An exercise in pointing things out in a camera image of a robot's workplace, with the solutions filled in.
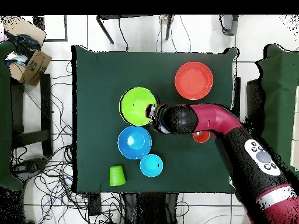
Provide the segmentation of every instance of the light blue bowl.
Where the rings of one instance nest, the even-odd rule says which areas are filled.
[[[157,155],[146,155],[140,161],[140,170],[147,177],[156,177],[163,170],[163,161]]]

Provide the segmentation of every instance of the green bowl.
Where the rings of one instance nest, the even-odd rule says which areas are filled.
[[[119,112],[127,123],[143,126],[151,122],[151,119],[145,115],[149,104],[157,104],[152,92],[144,87],[134,87],[126,91],[120,98]]]

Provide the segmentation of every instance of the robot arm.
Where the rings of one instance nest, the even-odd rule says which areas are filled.
[[[255,224],[299,224],[299,197],[265,147],[239,120],[215,104],[160,104],[149,117],[164,134],[209,130],[251,221]]]

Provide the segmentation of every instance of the white floor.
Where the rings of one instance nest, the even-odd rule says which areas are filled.
[[[121,19],[121,29],[129,46],[129,52],[148,51],[155,52],[157,35],[159,33],[159,16],[135,17],[129,19]],[[46,29],[51,30],[51,37],[47,39],[63,39],[64,30],[59,28],[57,36],[53,32],[53,27],[61,27],[63,18],[47,18],[45,21],[54,20],[52,23],[46,23]],[[237,62],[237,73],[241,77],[241,119],[246,115],[246,94],[245,85],[247,81],[259,77],[259,70],[254,64],[255,61],[263,58],[263,48],[269,43],[279,43],[286,49],[295,50],[299,47],[299,34],[296,26],[291,24],[290,16],[282,15],[244,15],[239,18],[238,33],[236,37],[225,36],[221,31],[218,15],[182,15],[183,23],[190,36],[192,51],[200,53],[222,53],[227,47],[237,47],[240,51]],[[61,75],[69,75],[66,67],[71,60],[71,45],[82,45],[92,51],[124,51],[126,44],[121,36],[118,20],[107,20],[104,22],[114,45],[111,45],[104,32],[96,21],[96,16],[67,16],[67,42],[46,42],[43,44],[42,51],[52,56],[46,73],[50,73],[52,78]],[[163,52],[175,52],[171,38],[166,41],[166,24],[164,24],[163,32]],[[177,51],[188,52],[189,41],[186,32],[182,26],[179,15],[175,16],[172,24],[172,35]],[[160,40],[158,40],[158,51],[160,51]],[[66,76],[53,79],[52,84],[63,82],[71,83],[72,77]],[[40,106],[40,86],[36,88],[27,87],[26,90],[32,99]],[[52,93],[58,97],[64,104],[64,113],[62,119],[69,125],[72,125],[72,98],[71,86],[55,85],[52,87]],[[61,108],[61,103],[53,98]],[[59,125],[59,111],[53,105],[53,120]],[[34,105],[32,100],[25,94],[25,111],[24,111],[25,131],[40,130],[40,110]],[[53,138],[57,136],[59,130],[53,126]],[[65,135],[63,137],[65,144],[70,144],[72,138]],[[63,146],[62,139],[58,138],[54,141],[54,149]],[[24,149],[18,149],[18,155]],[[42,157],[41,144],[36,143],[28,146],[28,153],[24,155],[25,159]],[[59,152],[53,158],[51,164],[58,163],[62,160],[62,152]],[[54,179],[44,178],[48,183]],[[25,212],[27,219],[38,222],[42,217],[41,204],[46,203],[43,198],[44,192],[47,192],[46,186],[40,177],[35,180],[31,179],[25,191]],[[103,193],[103,200],[110,197],[109,193]],[[179,195],[178,201],[184,201],[189,205],[179,204],[177,207],[177,215],[179,224],[247,224],[248,218],[245,215],[243,207],[231,194],[203,194],[203,193],[185,193]],[[106,201],[102,210],[109,209],[111,200]],[[65,211],[65,206],[57,201],[55,207],[50,212],[56,220],[60,218]],[[113,219],[119,219],[119,215],[115,214]],[[45,220],[43,224],[55,224],[55,218]],[[87,224],[77,209],[69,209],[65,213],[64,220],[59,224]]]

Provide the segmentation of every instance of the blue bowl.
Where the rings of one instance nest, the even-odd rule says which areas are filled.
[[[124,157],[137,160],[151,150],[152,139],[150,133],[143,127],[130,126],[120,133],[117,145]]]
[[[163,170],[163,161],[157,155],[146,155],[140,161],[140,170],[147,177],[156,177]]]

